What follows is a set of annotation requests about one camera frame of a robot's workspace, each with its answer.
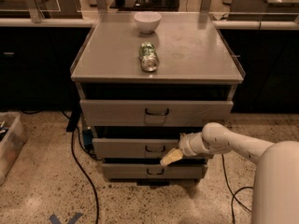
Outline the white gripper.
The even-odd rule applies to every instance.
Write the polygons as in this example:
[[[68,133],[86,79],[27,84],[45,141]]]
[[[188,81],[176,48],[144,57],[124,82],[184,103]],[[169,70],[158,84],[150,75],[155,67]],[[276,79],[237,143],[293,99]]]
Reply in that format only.
[[[178,148],[172,148],[161,160],[162,166],[167,166],[179,161],[184,156],[192,157],[203,153],[203,138],[201,133],[182,133],[178,142]]]

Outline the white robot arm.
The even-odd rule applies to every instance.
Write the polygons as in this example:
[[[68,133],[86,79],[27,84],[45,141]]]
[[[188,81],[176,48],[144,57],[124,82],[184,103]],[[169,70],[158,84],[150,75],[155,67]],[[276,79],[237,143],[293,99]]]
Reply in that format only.
[[[234,151],[256,165],[251,224],[299,224],[299,143],[272,143],[209,122],[199,133],[183,133],[178,147],[161,159],[167,166],[184,157]]]

